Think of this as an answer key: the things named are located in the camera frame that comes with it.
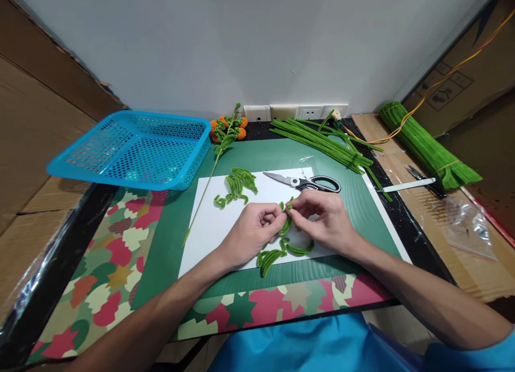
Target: blue plastic basket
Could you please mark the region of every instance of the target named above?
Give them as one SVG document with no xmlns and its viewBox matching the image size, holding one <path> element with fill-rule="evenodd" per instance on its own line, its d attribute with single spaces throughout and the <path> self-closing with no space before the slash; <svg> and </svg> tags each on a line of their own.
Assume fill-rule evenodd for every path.
<svg viewBox="0 0 515 372">
<path fill-rule="evenodd" d="M 211 124 L 177 115 L 120 111 L 47 166 L 53 176 L 130 188 L 184 191 L 211 144 Z"/>
</svg>

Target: forearm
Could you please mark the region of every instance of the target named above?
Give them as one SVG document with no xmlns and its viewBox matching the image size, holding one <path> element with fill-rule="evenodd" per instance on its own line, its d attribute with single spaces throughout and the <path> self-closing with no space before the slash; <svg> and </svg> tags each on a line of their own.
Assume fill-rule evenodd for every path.
<svg viewBox="0 0 515 372">
<path fill-rule="evenodd" d="M 69 370 L 148 370 L 188 310 L 229 271 L 218 255 L 213 251 L 169 289 L 125 318 L 77 358 Z"/>
<path fill-rule="evenodd" d="M 448 346 L 481 349 L 500 342 L 513 330 L 504 317 L 459 288 L 359 239 L 360 249 L 350 258 Z"/>
</svg>

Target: hand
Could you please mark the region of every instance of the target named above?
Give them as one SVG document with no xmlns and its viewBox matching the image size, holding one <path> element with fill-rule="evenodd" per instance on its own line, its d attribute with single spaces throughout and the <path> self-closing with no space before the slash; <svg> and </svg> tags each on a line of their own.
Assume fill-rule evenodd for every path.
<svg viewBox="0 0 515 372">
<path fill-rule="evenodd" d="M 365 240 L 359 236 L 345 211 L 342 198 L 335 193 L 305 189 L 300 196 L 288 203 L 286 209 L 293 223 L 324 247 L 346 257 L 352 257 L 357 246 Z M 308 220 L 319 215 L 315 222 Z"/>
<path fill-rule="evenodd" d="M 286 222 L 276 203 L 249 203 L 216 249 L 230 270 L 249 262 L 264 245 L 272 242 Z"/>
</svg>

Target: blue sleeve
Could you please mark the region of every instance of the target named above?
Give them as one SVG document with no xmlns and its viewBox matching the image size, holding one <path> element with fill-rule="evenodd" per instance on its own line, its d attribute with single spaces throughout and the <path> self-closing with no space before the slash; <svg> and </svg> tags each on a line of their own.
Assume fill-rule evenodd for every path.
<svg viewBox="0 0 515 372">
<path fill-rule="evenodd" d="M 425 370 L 515 370 L 515 330 L 500 343 L 478 351 L 457 351 L 431 344 L 424 357 Z"/>
</svg>

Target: power socket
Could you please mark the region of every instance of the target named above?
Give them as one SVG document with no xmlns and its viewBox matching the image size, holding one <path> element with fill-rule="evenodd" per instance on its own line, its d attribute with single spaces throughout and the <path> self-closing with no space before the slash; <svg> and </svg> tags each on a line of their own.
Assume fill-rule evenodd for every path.
<svg viewBox="0 0 515 372">
<path fill-rule="evenodd" d="M 323 105 L 303 106 L 299 108 L 297 118 L 302 120 L 320 120 L 322 118 Z"/>
<path fill-rule="evenodd" d="M 332 110 L 338 110 L 340 111 L 340 115 L 342 117 L 345 117 L 345 112 L 347 110 L 347 108 L 349 107 L 349 104 L 334 104 L 334 105 L 325 105 L 323 107 L 323 111 L 322 111 L 322 117 L 323 119 L 325 119 L 327 116 L 329 116 L 329 113 L 332 111 Z"/>
<path fill-rule="evenodd" d="M 296 119 L 299 111 L 298 105 L 271 105 L 270 116 L 272 120 Z"/>
<path fill-rule="evenodd" d="M 243 112 L 249 122 L 271 121 L 269 105 L 245 105 Z"/>
</svg>

